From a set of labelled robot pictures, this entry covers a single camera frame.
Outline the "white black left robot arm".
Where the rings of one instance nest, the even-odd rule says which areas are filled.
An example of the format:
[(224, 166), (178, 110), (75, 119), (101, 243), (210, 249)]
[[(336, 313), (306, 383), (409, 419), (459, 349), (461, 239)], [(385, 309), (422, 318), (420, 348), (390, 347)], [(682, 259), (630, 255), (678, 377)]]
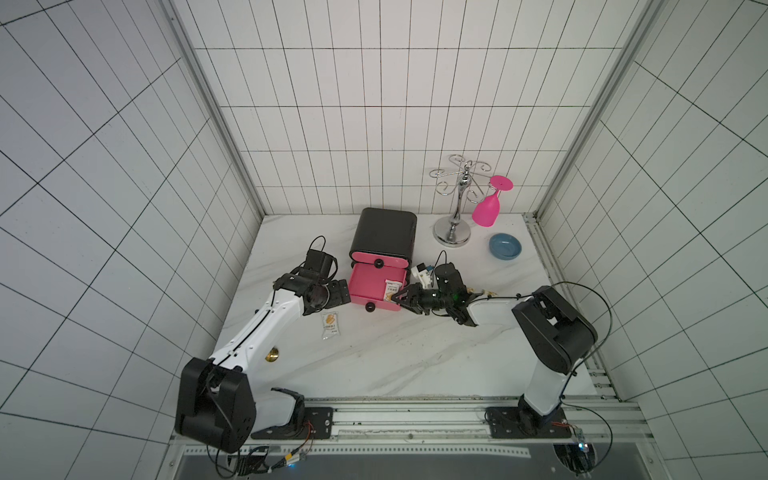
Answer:
[(205, 359), (191, 358), (180, 375), (174, 431), (227, 453), (254, 433), (301, 434), (304, 396), (267, 387), (260, 371), (294, 322), (351, 301), (337, 271), (334, 256), (309, 249), (299, 266), (274, 281), (262, 308), (229, 342)]

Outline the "pink top drawer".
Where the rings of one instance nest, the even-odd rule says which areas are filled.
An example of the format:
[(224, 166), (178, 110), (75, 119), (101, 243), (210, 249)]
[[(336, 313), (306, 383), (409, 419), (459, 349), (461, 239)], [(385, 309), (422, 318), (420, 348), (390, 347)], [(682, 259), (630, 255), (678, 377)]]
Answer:
[(407, 258), (378, 255), (362, 251), (352, 252), (351, 259), (355, 263), (374, 265), (376, 268), (391, 267), (405, 269), (410, 266), (410, 261)]

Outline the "pink drawer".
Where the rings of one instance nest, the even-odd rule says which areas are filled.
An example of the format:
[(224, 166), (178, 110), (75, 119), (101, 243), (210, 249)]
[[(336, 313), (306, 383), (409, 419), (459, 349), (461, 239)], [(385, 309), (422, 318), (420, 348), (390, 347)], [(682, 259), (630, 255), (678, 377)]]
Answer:
[(356, 263), (348, 282), (351, 302), (362, 305), (368, 312), (375, 310), (400, 311), (401, 306), (384, 300), (385, 281), (393, 280), (407, 284), (406, 269)]
[(407, 258), (378, 255), (362, 251), (352, 252), (351, 259), (355, 263), (374, 265), (376, 268), (391, 267), (405, 269), (410, 266), (410, 261)]

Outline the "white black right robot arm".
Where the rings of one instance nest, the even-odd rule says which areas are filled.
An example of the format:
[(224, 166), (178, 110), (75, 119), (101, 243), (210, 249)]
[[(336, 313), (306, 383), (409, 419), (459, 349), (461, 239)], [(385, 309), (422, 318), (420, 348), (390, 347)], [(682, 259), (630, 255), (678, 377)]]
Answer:
[(567, 438), (562, 397), (570, 379), (598, 340), (595, 328), (554, 286), (529, 294), (498, 296), (472, 291), (452, 263), (434, 268), (432, 287), (409, 284), (390, 295), (418, 315), (446, 315), (468, 327), (513, 324), (537, 358), (531, 379), (515, 407), (488, 407), (484, 418), (496, 439)]

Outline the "black drawer cabinet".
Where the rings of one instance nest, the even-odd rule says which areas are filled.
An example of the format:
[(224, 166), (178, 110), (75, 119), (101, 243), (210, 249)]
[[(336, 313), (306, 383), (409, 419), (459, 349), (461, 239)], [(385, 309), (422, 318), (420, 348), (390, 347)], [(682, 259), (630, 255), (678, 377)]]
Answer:
[(356, 251), (412, 261), (417, 216), (408, 211), (366, 207), (362, 210), (349, 256)]

